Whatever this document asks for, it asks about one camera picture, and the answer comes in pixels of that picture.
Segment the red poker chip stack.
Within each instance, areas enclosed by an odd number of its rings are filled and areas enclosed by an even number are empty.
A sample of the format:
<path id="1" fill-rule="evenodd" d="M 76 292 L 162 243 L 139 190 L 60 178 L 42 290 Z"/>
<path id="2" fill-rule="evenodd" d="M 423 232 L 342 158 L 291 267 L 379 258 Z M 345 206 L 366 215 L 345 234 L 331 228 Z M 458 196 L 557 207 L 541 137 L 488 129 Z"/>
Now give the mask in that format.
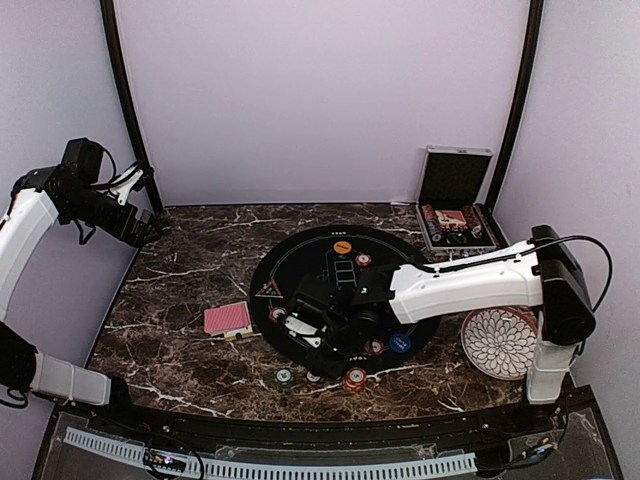
<path id="1" fill-rule="evenodd" d="M 343 389 L 349 394 L 361 391 L 367 381 L 367 373 L 360 367 L 349 369 L 342 378 Z"/>

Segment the black poker chip stack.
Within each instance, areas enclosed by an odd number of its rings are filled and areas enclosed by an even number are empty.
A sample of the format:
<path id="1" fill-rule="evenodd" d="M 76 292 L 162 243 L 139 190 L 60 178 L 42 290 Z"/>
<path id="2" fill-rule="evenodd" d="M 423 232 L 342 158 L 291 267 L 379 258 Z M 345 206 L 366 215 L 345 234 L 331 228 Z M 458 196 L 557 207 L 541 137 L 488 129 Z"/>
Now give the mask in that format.
<path id="1" fill-rule="evenodd" d="M 319 376 L 319 375 L 313 374 L 312 372 L 308 371 L 306 373 L 306 379 L 307 379 L 308 382 L 318 383 L 318 382 L 320 382 L 322 380 L 322 377 Z"/>

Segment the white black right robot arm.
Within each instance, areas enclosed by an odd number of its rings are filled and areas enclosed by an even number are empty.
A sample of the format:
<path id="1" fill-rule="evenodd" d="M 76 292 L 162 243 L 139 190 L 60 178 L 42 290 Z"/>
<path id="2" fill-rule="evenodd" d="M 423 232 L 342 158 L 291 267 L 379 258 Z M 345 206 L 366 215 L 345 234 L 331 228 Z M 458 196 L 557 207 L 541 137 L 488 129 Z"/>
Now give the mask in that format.
<path id="1" fill-rule="evenodd" d="M 549 416 L 580 347 L 594 332 L 600 304 L 591 300 L 582 267 L 549 225 L 528 240 L 467 259 L 404 263 L 367 271 L 353 288 L 334 291 L 324 313 L 350 314 L 363 307 L 390 308 L 402 325 L 442 315 L 502 306 L 535 307 L 541 322 L 525 375 L 526 399 L 510 413 L 521 434 Z"/>

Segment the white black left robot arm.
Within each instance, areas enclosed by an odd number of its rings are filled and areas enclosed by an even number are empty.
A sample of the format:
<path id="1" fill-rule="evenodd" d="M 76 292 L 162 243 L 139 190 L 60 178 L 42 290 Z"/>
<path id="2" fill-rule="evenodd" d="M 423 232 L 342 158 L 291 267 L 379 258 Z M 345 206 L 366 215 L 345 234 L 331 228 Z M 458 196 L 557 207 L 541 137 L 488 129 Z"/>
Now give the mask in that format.
<path id="1" fill-rule="evenodd" d="M 155 217 L 128 202 L 139 190 L 143 171 L 129 167 L 110 186 L 90 185 L 71 165 L 32 170 L 14 184 L 12 202 L 1 221 L 1 318 L 5 319 L 17 282 L 45 233 L 55 222 L 85 223 L 135 248 L 160 236 Z M 120 436 L 141 427 L 140 412 L 125 400 L 116 379 L 40 352 L 1 324 L 1 384 L 58 400 L 103 407 L 101 417 Z"/>

